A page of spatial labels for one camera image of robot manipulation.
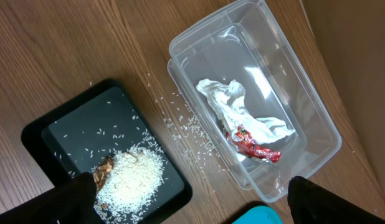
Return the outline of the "clear plastic bin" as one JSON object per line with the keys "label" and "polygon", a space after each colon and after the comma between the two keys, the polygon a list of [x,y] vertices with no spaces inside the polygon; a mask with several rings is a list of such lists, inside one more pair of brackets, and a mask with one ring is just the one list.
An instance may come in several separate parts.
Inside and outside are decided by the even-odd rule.
{"label": "clear plastic bin", "polygon": [[[244,190],[267,203],[282,198],[292,177],[314,174],[341,147],[341,136],[295,52],[264,1],[236,1],[175,37],[168,72],[227,169]],[[250,159],[228,141],[215,112],[196,85],[203,79],[246,90],[255,118],[275,117],[293,134],[269,147],[276,164]]]}

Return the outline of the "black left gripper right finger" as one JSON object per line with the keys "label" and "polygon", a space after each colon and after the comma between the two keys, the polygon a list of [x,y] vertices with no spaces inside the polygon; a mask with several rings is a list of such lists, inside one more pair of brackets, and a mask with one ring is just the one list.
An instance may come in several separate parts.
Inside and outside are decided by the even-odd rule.
{"label": "black left gripper right finger", "polygon": [[382,218],[301,176],[289,181],[287,202],[295,224],[385,224]]}

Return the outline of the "teal plastic tray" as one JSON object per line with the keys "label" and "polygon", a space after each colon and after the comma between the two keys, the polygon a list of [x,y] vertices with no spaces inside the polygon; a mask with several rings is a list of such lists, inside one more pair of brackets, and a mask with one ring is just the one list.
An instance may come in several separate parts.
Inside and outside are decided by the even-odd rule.
{"label": "teal plastic tray", "polygon": [[283,224],[283,222],[275,210],[261,205],[251,208],[232,224]]}

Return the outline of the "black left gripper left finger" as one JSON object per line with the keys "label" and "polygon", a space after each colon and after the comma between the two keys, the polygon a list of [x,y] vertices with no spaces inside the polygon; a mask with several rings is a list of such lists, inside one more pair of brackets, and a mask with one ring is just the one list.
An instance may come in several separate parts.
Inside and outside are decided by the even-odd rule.
{"label": "black left gripper left finger", "polygon": [[95,213],[97,188],[89,172],[0,214],[0,224],[101,223]]}

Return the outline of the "white tissue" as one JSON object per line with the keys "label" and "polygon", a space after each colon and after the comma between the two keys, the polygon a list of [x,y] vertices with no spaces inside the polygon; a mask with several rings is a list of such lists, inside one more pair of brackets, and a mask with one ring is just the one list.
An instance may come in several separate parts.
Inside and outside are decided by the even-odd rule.
{"label": "white tissue", "polygon": [[271,144],[295,133],[284,120],[275,117],[254,118],[245,107],[246,90],[236,80],[226,85],[206,78],[198,82],[196,90],[206,97],[208,105],[234,141],[242,140],[237,136],[239,128],[250,133],[259,145]]}

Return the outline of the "brown food scrap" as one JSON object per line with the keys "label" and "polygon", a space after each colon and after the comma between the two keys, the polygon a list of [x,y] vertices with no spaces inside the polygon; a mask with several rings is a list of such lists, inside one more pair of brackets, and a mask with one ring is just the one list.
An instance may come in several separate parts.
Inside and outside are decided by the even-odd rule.
{"label": "brown food scrap", "polygon": [[111,157],[105,157],[93,173],[93,178],[97,187],[97,193],[104,186],[109,173],[113,170],[114,160]]}

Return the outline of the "black tray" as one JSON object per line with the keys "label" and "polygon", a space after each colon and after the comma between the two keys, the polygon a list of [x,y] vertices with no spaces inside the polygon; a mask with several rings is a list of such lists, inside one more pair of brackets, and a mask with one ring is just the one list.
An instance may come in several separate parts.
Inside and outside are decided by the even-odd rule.
{"label": "black tray", "polygon": [[132,146],[160,155],[164,180],[138,213],[142,223],[165,221],[193,195],[190,184],[117,80],[104,80],[28,124],[21,141],[55,186],[94,171],[106,157]]}

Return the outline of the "pile of rice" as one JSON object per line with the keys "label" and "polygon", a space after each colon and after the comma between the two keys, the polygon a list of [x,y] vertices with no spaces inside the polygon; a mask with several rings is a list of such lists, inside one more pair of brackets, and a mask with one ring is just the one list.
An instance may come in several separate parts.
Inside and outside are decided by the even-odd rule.
{"label": "pile of rice", "polygon": [[164,159],[145,147],[113,157],[113,170],[96,193],[94,209],[106,223],[138,223],[164,183]]}

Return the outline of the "red snack wrapper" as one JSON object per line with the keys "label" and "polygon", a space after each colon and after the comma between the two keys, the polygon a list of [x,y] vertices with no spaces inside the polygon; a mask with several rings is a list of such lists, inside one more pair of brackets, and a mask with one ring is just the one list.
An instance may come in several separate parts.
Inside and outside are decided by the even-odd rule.
{"label": "red snack wrapper", "polygon": [[280,151],[273,151],[271,149],[260,146],[252,135],[240,125],[237,128],[237,132],[234,134],[239,140],[235,141],[232,135],[224,129],[224,135],[226,139],[237,147],[236,151],[240,154],[247,156],[248,158],[261,159],[265,162],[276,163],[282,156]]}

